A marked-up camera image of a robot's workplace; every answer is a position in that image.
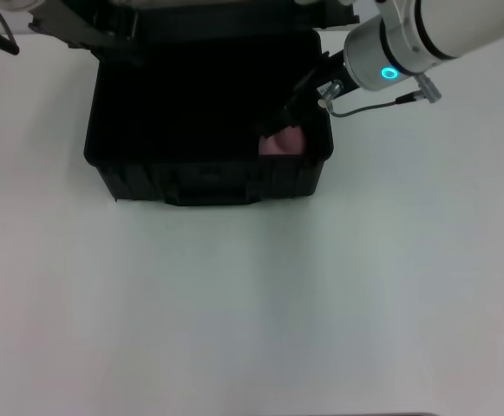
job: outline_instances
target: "cable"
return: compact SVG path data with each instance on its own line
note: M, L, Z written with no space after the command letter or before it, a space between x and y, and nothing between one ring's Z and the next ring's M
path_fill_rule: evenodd
M422 91L415 91L413 93L409 93L409 94L403 95L401 97L398 97L398 98L396 98L392 102L386 102L384 104L378 104L376 106L362 107L362 108L359 108L357 110L350 111L349 113L339 114L339 113L335 113L331 109L327 109L327 111L333 117L336 117L338 119L344 119L346 117L350 117L351 115L362 113L364 111L377 110L378 108L400 106L402 104L408 104L409 102L416 102L416 101L419 101L419 100L425 100L425 95L423 95Z
M13 36L9 25L7 24L7 21L5 20L5 18L1 14L1 12L0 12L0 23L1 23L1 26L3 26L3 30L4 30L5 34L7 34L7 37L9 38L9 40L16 45L16 39Z
M337 117L338 119L344 119L346 117L350 117L351 115L362 113L364 111L377 110L378 108L392 107L395 105L396 105L396 103L392 101L392 102L387 102L385 104L378 104L376 106L362 107L357 110L350 111L349 113L344 113L344 114L335 113L334 111L329 110L329 114L332 115L333 117Z

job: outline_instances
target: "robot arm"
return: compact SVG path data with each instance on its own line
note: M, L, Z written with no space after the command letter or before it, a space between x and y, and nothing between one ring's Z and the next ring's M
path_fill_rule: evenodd
M341 0L354 3L355 0ZM350 77L379 91L504 37L504 0L376 0L344 45Z

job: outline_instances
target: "black box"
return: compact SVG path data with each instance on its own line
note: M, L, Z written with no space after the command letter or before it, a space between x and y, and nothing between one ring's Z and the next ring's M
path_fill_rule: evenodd
M101 59L84 156L115 199L244 205L312 195L333 142L317 96L300 156L259 156L258 120L321 56L316 31L158 43Z

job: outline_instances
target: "pink sponge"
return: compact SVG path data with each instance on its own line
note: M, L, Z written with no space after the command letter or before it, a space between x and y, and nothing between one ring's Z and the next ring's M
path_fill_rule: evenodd
M305 136L300 127L287 127L269 138L259 139L259 155L304 154Z

